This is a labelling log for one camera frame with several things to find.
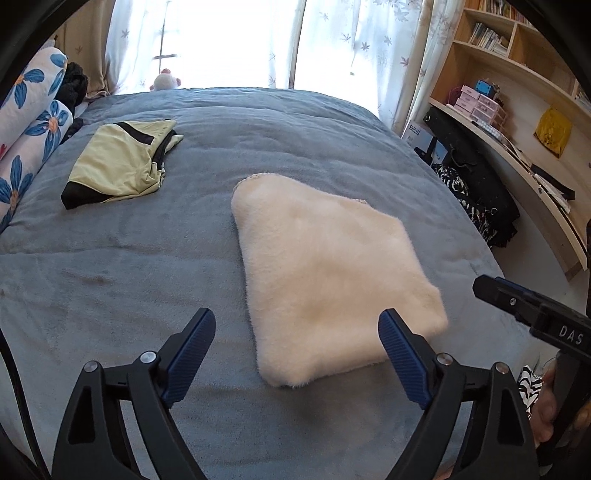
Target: blue bedspread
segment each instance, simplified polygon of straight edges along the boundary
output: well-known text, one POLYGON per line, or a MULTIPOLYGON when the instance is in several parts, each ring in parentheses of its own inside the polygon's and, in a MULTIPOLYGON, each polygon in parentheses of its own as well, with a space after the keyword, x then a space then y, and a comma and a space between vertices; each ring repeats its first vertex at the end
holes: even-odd
MULTIPOLYGON (((477 275, 501 275, 490 250, 447 187, 368 111, 310 92, 209 89, 115 96, 83 116, 89 125, 43 167, 0 236, 0 326, 49 461, 87 360, 131 362, 207 306, 217 317, 216 339, 171 412, 209 478, 386 477, 421 415, 389 362, 298 390, 269 387, 256 371, 230 212, 234 185, 253 173, 365 199, 400 218, 450 320, 434 349, 479 367, 520 366, 525 330, 472 294, 477 275), (178 120, 185 139, 168 155, 158 192, 64 209, 60 193, 100 125, 163 118, 178 120)), ((2 370, 0 422, 22 446, 2 370)), ((466 418, 463 410, 447 458, 466 418)), ((131 440, 155 478, 137 426, 131 440)))

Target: stuffed toy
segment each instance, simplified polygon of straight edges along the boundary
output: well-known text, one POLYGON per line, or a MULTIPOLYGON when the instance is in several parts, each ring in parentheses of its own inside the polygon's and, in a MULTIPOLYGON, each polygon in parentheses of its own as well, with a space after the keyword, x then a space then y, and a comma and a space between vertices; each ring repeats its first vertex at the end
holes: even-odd
POLYGON ((181 79, 173 77, 169 69, 164 69, 154 80, 154 84, 150 87, 150 91, 157 92, 158 90, 173 90, 180 86, 181 79))

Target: pink storage box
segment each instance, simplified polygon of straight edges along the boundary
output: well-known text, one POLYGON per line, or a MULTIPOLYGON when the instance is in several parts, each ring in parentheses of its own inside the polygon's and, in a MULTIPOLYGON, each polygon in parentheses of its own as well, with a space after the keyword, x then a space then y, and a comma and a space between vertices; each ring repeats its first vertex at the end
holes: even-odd
POLYGON ((474 97, 471 97, 465 92, 462 92, 460 98, 470 106, 470 108, 468 109, 470 111, 474 110, 476 104, 478 103, 478 100, 476 100, 474 97))
POLYGON ((486 113, 488 116, 499 115, 501 118, 505 118, 507 116, 505 111, 501 108, 501 106, 498 103, 483 102, 482 97, 477 101, 475 108, 480 110, 481 112, 486 113))
POLYGON ((478 100, 481 97, 480 93, 475 91, 473 88, 470 88, 468 85, 464 85, 462 87, 462 92, 471 96, 472 98, 474 98, 474 100, 478 100))
POLYGON ((480 101, 480 103, 484 103, 487 107, 492 109, 494 109, 495 107, 500 107, 498 103, 488 98, 486 95, 480 95, 480 98, 478 100, 480 101))
POLYGON ((472 113, 477 103, 478 102, 476 100, 474 100, 474 102, 469 103, 465 101, 462 97, 460 97, 456 101, 456 106, 462 107, 464 110, 467 110, 468 112, 472 113))
POLYGON ((505 122, 505 120, 502 119, 500 116, 498 116, 498 115, 489 116, 486 113, 484 113, 483 111, 479 110, 478 108, 475 108, 472 111, 472 117, 479 118, 483 122, 486 122, 487 124, 492 125, 496 129, 499 129, 500 127, 502 127, 503 123, 505 122))

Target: bookshelf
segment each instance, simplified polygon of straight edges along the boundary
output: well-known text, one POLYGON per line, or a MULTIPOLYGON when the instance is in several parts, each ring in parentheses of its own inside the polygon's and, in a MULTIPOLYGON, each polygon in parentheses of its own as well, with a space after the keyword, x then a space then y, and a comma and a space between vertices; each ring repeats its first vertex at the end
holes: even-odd
POLYGON ((587 268, 586 224, 591 219, 591 110, 577 100, 580 86, 574 74, 534 27, 481 11, 480 6, 480 0, 466 0, 430 103, 480 139, 506 187, 533 218, 566 276, 574 276, 581 268, 587 268), (478 23, 509 40, 505 55, 470 43, 478 23), (495 140, 446 106, 453 88, 474 87, 480 79, 500 85, 504 109, 509 115, 505 129, 523 152, 526 165, 521 165, 495 140), (550 106, 573 124, 569 143, 560 159, 533 136, 540 117, 550 106), (576 200, 569 202, 569 214, 559 209, 545 190, 540 190, 528 169, 531 163, 575 190, 576 200))

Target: hand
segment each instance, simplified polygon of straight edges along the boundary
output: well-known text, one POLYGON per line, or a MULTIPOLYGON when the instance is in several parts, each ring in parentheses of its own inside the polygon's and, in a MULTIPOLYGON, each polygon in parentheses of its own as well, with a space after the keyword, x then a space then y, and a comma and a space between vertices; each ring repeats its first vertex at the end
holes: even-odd
MULTIPOLYGON (((552 438, 554 433, 554 426, 552 425, 556 418, 558 405, 556 397, 552 391, 554 386, 554 377, 556 376, 556 362, 553 361, 548 365, 548 368, 542 376, 542 390, 540 396, 535 402, 531 410, 530 425, 534 433, 535 447, 538 448, 540 443, 547 442, 552 438)), ((591 401, 587 402, 583 408, 579 410, 574 420, 574 428, 582 430, 589 427, 591 424, 591 401)))

